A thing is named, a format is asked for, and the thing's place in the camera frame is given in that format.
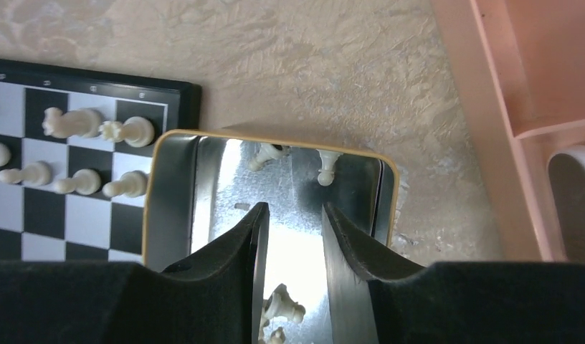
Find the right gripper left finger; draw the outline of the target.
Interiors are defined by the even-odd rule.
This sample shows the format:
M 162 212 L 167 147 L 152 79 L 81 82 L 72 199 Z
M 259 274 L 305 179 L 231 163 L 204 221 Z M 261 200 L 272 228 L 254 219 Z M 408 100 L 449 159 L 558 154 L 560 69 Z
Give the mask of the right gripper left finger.
M 257 343 L 270 210 L 259 202 L 230 230 L 167 266 L 181 289 L 170 306 L 171 343 Z

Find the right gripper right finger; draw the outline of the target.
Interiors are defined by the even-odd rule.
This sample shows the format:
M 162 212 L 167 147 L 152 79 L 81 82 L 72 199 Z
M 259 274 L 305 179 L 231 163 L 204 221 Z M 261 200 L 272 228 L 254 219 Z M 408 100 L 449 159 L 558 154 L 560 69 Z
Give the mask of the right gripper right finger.
M 422 270 L 323 204 L 323 251 L 334 343 L 395 343 L 395 282 Z

